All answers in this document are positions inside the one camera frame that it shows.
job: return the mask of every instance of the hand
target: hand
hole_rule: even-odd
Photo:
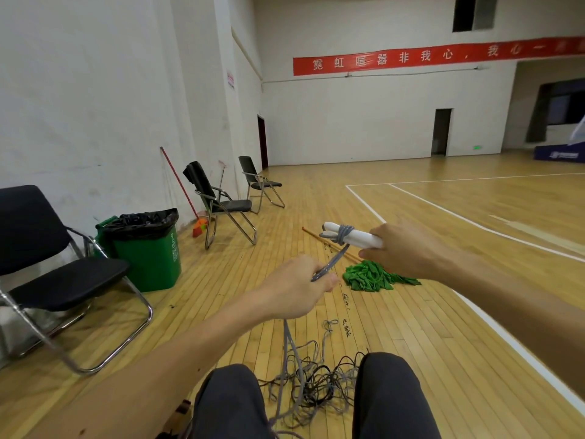
[[[339,281],[333,273],[311,282],[323,268],[309,256],[291,259],[276,268],[253,292],[268,319],[294,319],[311,311],[323,293]]]
[[[362,249],[359,256],[378,262],[389,273],[439,280],[444,266],[456,255],[425,228],[401,218],[396,225],[385,223],[370,233],[382,239],[383,247]]]

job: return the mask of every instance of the green fabric pile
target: green fabric pile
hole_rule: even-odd
[[[392,283],[420,285],[416,279],[387,273],[382,265],[371,260],[364,260],[358,265],[348,266],[343,273],[343,280],[354,291],[380,291],[382,288],[393,290]]]

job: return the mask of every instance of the white tube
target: white tube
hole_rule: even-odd
[[[339,225],[333,222],[325,222],[323,228],[326,231],[339,232]],[[358,231],[354,229],[343,239],[345,243],[357,246],[358,248],[382,248],[382,239],[378,236],[374,236],[368,232]]]

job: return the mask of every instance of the white court line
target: white court line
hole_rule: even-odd
[[[357,199],[362,202],[367,209],[369,209],[382,223],[386,223],[386,220],[378,214],[374,208],[369,206],[368,203],[365,202],[362,197],[357,195],[355,191],[350,188],[350,185],[346,185],[346,188],[357,197]],[[498,322],[496,322],[491,316],[489,316],[485,311],[479,308],[475,303],[471,302],[469,299],[465,298],[457,291],[452,290],[455,294],[459,296],[459,298],[465,302],[486,324],[488,324],[510,347],[515,350],[536,372],[542,376],[546,382],[551,384],[551,386],[559,392],[561,396],[563,396],[567,402],[569,402],[575,409],[585,416],[585,402],[583,402],[567,385],[562,382],[558,377],[556,377],[552,372],[547,369],[541,362],[539,362],[532,354],[528,352],[528,350],[520,343],[514,336],[512,336],[508,331],[505,330]]]
[[[486,228],[486,227],[480,225],[479,223],[476,223],[476,222],[474,222],[474,221],[472,221],[470,219],[467,219],[467,218],[463,217],[462,215],[459,215],[459,214],[457,214],[457,213],[455,213],[453,211],[450,211],[450,210],[448,210],[446,208],[443,208],[442,206],[438,206],[437,204],[435,204],[435,203],[433,203],[431,201],[428,201],[427,199],[424,199],[422,197],[419,197],[416,194],[413,194],[412,192],[405,191],[402,188],[399,188],[398,186],[396,186],[394,184],[389,183],[388,186],[391,186],[392,188],[395,188],[398,191],[402,191],[402,192],[404,192],[404,193],[406,193],[408,195],[412,195],[414,198],[417,198],[417,199],[423,201],[424,203],[428,203],[429,205],[432,205],[435,208],[439,208],[440,210],[442,210],[442,211],[444,211],[444,212],[446,212],[448,214],[451,214],[452,216],[457,217],[458,219],[461,219],[461,220],[463,220],[463,221],[465,221],[467,223],[470,223],[474,227],[483,229],[484,231],[491,232],[492,234],[496,234],[498,236],[504,237],[506,239],[514,240],[514,241],[519,242],[519,243],[527,244],[528,246],[531,246],[533,248],[538,248],[538,249],[541,249],[543,251],[547,251],[549,253],[557,254],[558,256],[563,256],[563,257],[566,257],[568,259],[573,259],[573,260],[577,260],[578,262],[585,263],[585,259],[583,259],[581,257],[573,256],[571,254],[566,254],[566,253],[563,253],[561,251],[557,251],[555,249],[546,248],[545,246],[540,246],[539,244],[536,244],[536,243],[527,242],[527,241],[524,241],[522,239],[517,239],[516,237],[512,237],[512,236],[509,236],[507,234],[503,234],[501,232],[494,231],[493,229]]]
[[[530,174],[527,176],[503,176],[503,177],[475,177],[475,178],[451,178],[447,180],[419,180],[419,181],[397,181],[393,183],[362,183],[359,185],[346,186],[375,186],[375,185],[403,185],[406,183],[435,183],[438,181],[463,181],[463,180],[493,180],[496,178],[521,178],[521,177],[548,177],[548,176],[578,176],[585,173],[558,173],[558,174]]]

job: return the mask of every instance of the chrome chair frame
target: chrome chair frame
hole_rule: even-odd
[[[91,236],[88,236],[87,234],[84,234],[84,233],[82,233],[76,229],[73,229],[73,228],[66,227],[66,229],[83,238],[86,255],[89,254],[89,251],[90,251],[89,246],[93,245],[94,249],[97,249],[103,257],[105,257],[105,258],[108,257],[106,255],[104,249],[101,246],[99,246],[99,244]],[[77,243],[73,239],[71,239],[71,242],[69,243],[69,245],[73,248],[73,250],[75,251],[75,254],[77,255],[78,258],[80,258],[80,259],[84,258],[83,252],[81,251],[79,246],[77,246]],[[10,296],[10,292],[4,292],[0,288],[0,299],[3,299],[4,302],[6,302],[10,307],[12,307],[12,310],[14,310],[14,312],[17,313],[18,316],[20,316],[26,322],[26,324],[34,331],[36,336],[39,338],[39,340],[37,340],[31,347],[26,348],[24,351],[11,354],[8,352],[8,347],[6,346],[6,339],[4,338],[4,333],[2,332],[2,328],[0,327],[0,338],[2,338],[2,339],[0,339],[0,343],[4,344],[2,349],[6,349],[6,353],[9,357],[9,359],[19,359],[19,358],[22,358],[22,357],[28,355],[29,353],[31,353],[34,349],[36,349],[41,344],[46,344],[59,356],[59,358],[65,363],[65,365],[67,365],[75,373],[80,374],[80,375],[92,375],[92,374],[97,373],[103,367],[105,367],[106,364],[109,361],[111,361],[118,353],[120,353],[121,350],[124,349],[124,347],[126,347],[152,320],[153,309],[152,309],[152,306],[150,305],[150,303],[144,298],[142,293],[138,290],[138,288],[136,288],[136,286],[130,281],[130,279],[128,279],[128,276],[124,276],[123,280],[128,284],[128,286],[132,289],[132,291],[134,291],[134,293],[138,296],[140,301],[146,306],[146,308],[148,309],[148,317],[146,318],[146,320],[144,322],[142,322],[142,324],[138,328],[136,328],[134,330],[134,332],[132,332],[132,334],[130,334],[130,336],[128,336],[128,338],[126,340],[124,340],[120,345],[118,345],[98,365],[96,365],[92,368],[80,367],[70,357],[70,355],[65,352],[65,350],[62,348],[62,346],[53,340],[53,337],[56,336],[58,333],[62,332],[64,329],[70,327],[71,325],[74,325],[75,323],[77,323],[78,321],[83,319],[87,315],[88,310],[91,308],[91,304],[92,304],[94,299],[91,299],[89,302],[82,304],[80,307],[83,308],[83,310],[79,314],[77,314],[76,316],[74,316],[66,321],[63,321],[61,324],[57,325],[55,328],[53,328],[49,332],[44,332],[42,330],[42,328],[40,328],[40,326],[37,325],[36,322],[34,322],[34,320],[28,314],[26,314],[26,311],[21,309],[20,306],[14,301],[14,299]]]
[[[221,199],[221,196],[223,195],[224,197],[226,197],[228,200],[232,200],[232,198],[229,196],[229,194],[227,193],[227,191],[220,189],[220,188],[216,188],[215,186],[211,186],[211,189],[218,191],[219,192],[219,198]],[[244,229],[240,226],[240,224],[238,223],[238,221],[236,219],[233,218],[232,213],[229,212],[225,206],[223,206],[223,203],[221,202],[220,199],[218,199],[217,197],[213,197],[211,195],[207,195],[207,194],[203,194],[202,192],[199,192],[197,190],[195,190],[195,193],[197,195],[199,195],[200,197],[206,198],[208,200],[210,200],[210,205],[207,209],[207,231],[205,232],[205,249],[209,249],[209,247],[211,246],[211,244],[213,243],[214,239],[215,239],[215,231],[218,227],[218,219],[217,216],[218,215],[223,215],[223,214],[227,214],[228,217],[230,218],[230,220],[234,223],[234,225],[236,225],[238,227],[238,229],[242,232],[242,234],[244,234],[246,236],[246,239],[248,239],[250,241],[250,243],[252,244],[256,244],[256,239],[258,236],[258,231],[256,230],[256,228],[254,227],[254,225],[252,224],[252,222],[248,219],[248,217],[246,217],[246,214],[244,214],[241,211],[235,211],[238,212],[240,214],[242,214],[242,217],[244,217],[244,219],[246,220],[246,222],[248,222],[248,224],[252,227],[252,231],[254,232],[254,238],[252,239],[247,233],[246,231],[244,231]],[[217,206],[219,206],[220,208],[223,209],[223,211],[214,211],[214,203],[217,204]],[[214,219],[214,233],[211,235],[211,239],[209,239],[209,228],[211,227],[211,220],[212,218],[215,217]]]
[[[250,195],[250,188],[252,187],[252,184],[248,183],[248,191],[246,194],[246,200],[250,199],[251,197],[259,197],[260,198],[260,203],[258,205],[258,211],[253,211],[251,209],[251,211],[254,214],[258,214],[260,212],[260,208],[262,207],[262,197],[266,196],[266,198],[268,200],[270,200],[270,203],[272,203],[274,206],[278,206],[279,208],[284,208],[284,201],[282,200],[281,196],[278,195],[278,192],[276,192],[276,190],[274,189],[274,186],[272,186],[272,184],[270,184],[270,180],[268,180],[266,177],[261,176],[259,174],[252,174],[252,173],[247,173],[242,171],[242,174],[244,174],[245,176],[254,176],[256,177],[256,182],[259,184],[260,186],[260,195]],[[280,204],[278,203],[274,203],[272,201],[272,199],[268,196],[268,194],[266,193],[266,191],[264,191],[264,182],[268,183],[268,186],[270,186],[270,189],[272,189],[272,191],[274,192],[274,194],[276,194],[276,197],[278,197],[278,200],[280,200]]]

